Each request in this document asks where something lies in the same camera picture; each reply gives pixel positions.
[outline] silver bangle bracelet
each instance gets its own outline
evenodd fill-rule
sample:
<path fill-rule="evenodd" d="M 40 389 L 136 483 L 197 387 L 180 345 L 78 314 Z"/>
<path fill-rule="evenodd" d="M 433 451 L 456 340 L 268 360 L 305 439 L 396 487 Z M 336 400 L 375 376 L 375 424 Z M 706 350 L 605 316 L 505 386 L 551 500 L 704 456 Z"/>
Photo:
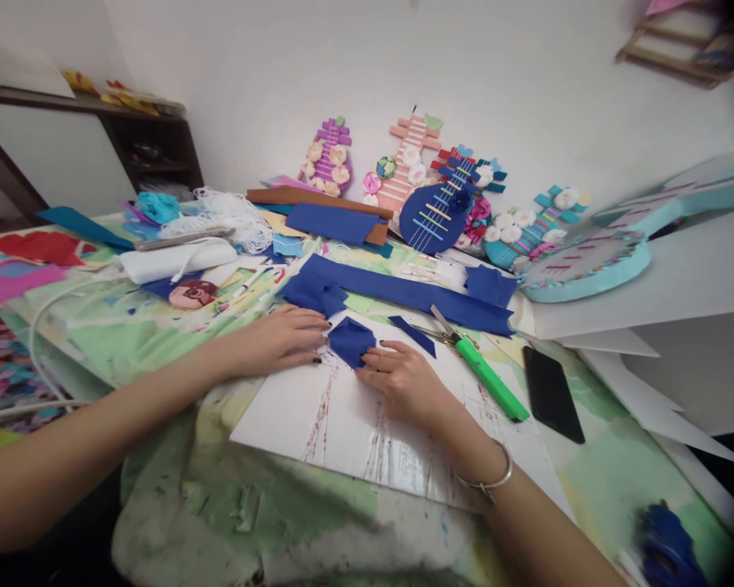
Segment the silver bangle bracelet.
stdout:
<path fill-rule="evenodd" d="M 503 478 L 500 479 L 500 481 L 497 481 L 496 483 L 491 483 L 489 485 L 484 485 L 483 483 L 468 483 L 465 479 L 457 476 L 457 479 L 459 479 L 459 482 L 462 483 L 462 485 L 467 485 L 470 488 L 474 489 L 480 489 L 481 492 L 484 494 L 484 497 L 489 500 L 489 503 L 493 504 L 495 503 L 494 497 L 492 497 L 492 493 L 488 491 L 488 489 L 494 489 L 497 487 L 500 487 L 501 485 L 505 485 L 508 483 L 508 480 L 511 478 L 511 473 L 514 472 L 514 459 L 511 458 L 511 453 L 508 452 L 508 449 L 504 447 L 501 443 L 499 443 L 497 440 L 493 441 L 497 446 L 502 448 L 503 452 L 506 454 L 506 459 L 508 459 L 508 469 L 506 470 L 506 474 L 503 475 Z"/>

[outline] woman's left hand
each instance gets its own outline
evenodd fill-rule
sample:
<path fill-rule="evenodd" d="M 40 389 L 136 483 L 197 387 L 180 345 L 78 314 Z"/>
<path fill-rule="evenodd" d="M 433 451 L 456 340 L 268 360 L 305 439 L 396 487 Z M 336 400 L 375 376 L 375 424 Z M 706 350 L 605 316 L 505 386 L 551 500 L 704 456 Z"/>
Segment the woman's left hand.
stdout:
<path fill-rule="evenodd" d="M 320 363 L 316 349 L 326 344 L 323 332 L 331 327 L 322 314 L 288 304 L 200 348 L 223 379 L 264 375 Z"/>

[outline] hand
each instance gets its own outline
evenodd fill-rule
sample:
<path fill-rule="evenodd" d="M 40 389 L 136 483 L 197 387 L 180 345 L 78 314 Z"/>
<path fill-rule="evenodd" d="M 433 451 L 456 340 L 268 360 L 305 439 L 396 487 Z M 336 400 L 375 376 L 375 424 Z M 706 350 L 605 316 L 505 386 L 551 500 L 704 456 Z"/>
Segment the hand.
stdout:
<path fill-rule="evenodd" d="M 356 376 L 381 392 L 390 418 L 432 434 L 452 410 L 462 408 L 421 353 L 403 342 L 381 341 L 381 346 L 393 350 L 367 349 L 361 358 L 376 370 L 357 369 Z"/>
<path fill-rule="evenodd" d="M 320 363 L 315 349 L 326 344 L 323 331 L 331 327 L 322 314 L 287 304 L 201 348 L 222 379 L 264 375 Z"/>

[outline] black phone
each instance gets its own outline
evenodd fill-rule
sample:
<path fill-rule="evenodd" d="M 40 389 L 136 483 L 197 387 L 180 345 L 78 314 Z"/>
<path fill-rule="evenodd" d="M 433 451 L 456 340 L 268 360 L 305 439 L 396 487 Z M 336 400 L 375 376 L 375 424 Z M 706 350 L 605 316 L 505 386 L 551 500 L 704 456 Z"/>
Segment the black phone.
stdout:
<path fill-rule="evenodd" d="M 528 376 L 530 409 L 536 420 L 575 443 L 584 444 L 585 433 L 581 430 L 563 365 L 530 346 L 522 352 Z"/>

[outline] craft table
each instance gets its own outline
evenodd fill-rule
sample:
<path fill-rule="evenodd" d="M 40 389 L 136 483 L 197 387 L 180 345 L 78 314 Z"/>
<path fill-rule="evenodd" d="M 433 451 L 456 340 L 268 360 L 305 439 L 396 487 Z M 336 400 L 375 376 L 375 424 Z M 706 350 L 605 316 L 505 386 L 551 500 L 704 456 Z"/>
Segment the craft table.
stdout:
<path fill-rule="evenodd" d="M 122 215 L 97 219 L 120 236 Z M 390 273 L 396 264 L 429 263 L 394 244 L 391 258 L 307 241 L 328 258 Z M 101 250 L 87 259 L 108 261 Z M 234 303 L 249 276 L 238 271 L 217 302 L 198 311 L 174 308 L 128 280 L 69 279 L 5 304 L 1 317 L 22 338 L 35 311 L 76 283 L 93 281 L 82 298 L 64 298 L 41 320 L 41 354 L 67 389 L 102 395 L 158 369 L 206 339 L 240 328 L 276 300 L 287 277 L 265 273 Z M 374 320 L 404 309 L 351 294 L 346 304 Z M 580 446 L 539 425 L 580 528 L 612 561 L 630 549 L 637 512 L 666 499 L 695 541 L 711 581 L 734 538 L 655 441 L 576 354 L 533 341 L 560 361 L 587 438 Z M 485 338 L 489 359 L 523 368 Z M 256 389 L 260 381 L 254 383 Z M 484 522 L 466 512 L 230 443 L 249 404 L 215 388 L 139 447 L 123 468 L 125 508 L 113 538 L 117 568 L 137 585 L 255 585 L 329 577 L 328 585 L 509 585 Z"/>

